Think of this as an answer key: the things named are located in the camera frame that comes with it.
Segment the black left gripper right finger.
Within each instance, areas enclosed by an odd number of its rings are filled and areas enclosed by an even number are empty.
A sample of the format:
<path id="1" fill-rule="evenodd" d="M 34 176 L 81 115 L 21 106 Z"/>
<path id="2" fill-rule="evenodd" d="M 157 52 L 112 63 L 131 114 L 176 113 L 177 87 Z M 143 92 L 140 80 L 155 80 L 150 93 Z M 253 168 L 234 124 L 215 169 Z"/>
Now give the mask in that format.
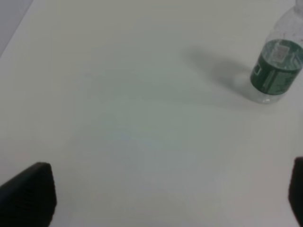
<path id="1" fill-rule="evenodd" d="M 300 227 L 303 227 L 303 158 L 294 160 L 290 185 L 288 189 L 288 200 L 293 214 Z"/>

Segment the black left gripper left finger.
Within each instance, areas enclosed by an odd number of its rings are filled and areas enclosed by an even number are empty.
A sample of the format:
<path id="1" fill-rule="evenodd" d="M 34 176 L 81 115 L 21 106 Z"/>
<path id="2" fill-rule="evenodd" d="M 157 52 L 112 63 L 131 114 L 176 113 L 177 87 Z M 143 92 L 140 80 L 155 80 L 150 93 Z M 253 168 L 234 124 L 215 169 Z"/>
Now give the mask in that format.
<path id="1" fill-rule="evenodd" d="M 56 205 L 52 167 L 37 162 L 0 186 L 0 225 L 48 227 Z"/>

